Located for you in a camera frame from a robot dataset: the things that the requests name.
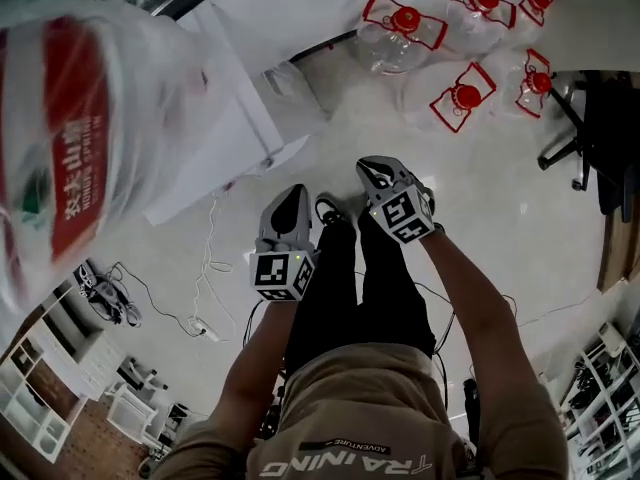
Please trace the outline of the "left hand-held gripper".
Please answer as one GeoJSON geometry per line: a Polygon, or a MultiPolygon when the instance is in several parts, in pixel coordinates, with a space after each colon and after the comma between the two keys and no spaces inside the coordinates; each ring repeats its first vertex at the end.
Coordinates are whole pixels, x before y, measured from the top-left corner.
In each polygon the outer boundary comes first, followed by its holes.
{"type": "Polygon", "coordinates": [[[249,257],[250,286],[263,300],[302,300],[315,272],[311,228],[309,193],[303,184],[281,192],[263,211],[260,238],[249,257]]]}

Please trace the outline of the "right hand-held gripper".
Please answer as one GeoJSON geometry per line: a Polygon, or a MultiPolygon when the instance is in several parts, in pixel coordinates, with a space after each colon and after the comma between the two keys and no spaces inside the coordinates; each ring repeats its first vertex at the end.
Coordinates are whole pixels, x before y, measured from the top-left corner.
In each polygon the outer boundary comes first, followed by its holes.
{"type": "Polygon", "coordinates": [[[371,155],[359,159],[356,173],[367,193],[369,215],[399,244],[408,244],[435,230],[435,199],[394,157],[371,155]]]}

